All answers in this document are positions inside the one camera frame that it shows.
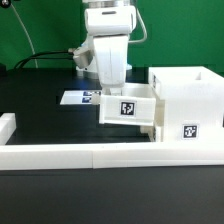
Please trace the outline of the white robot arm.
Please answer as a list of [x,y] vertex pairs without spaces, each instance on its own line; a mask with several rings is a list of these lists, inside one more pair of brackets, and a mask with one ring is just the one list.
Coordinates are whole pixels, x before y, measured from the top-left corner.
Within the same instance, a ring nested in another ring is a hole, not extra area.
[[120,95],[126,80],[129,35],[136,27],[136,8],[130,0],[83,0],[87,37],[74,51],[80,69],[92,61],[100,85],[111,95]]

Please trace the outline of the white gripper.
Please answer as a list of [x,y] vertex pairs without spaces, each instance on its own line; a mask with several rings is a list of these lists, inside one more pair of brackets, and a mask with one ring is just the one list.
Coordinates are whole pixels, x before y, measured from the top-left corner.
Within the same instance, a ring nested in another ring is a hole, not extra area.
[[93,46],[102,89],[120,94],[126,80],[128,37],[94,37]]

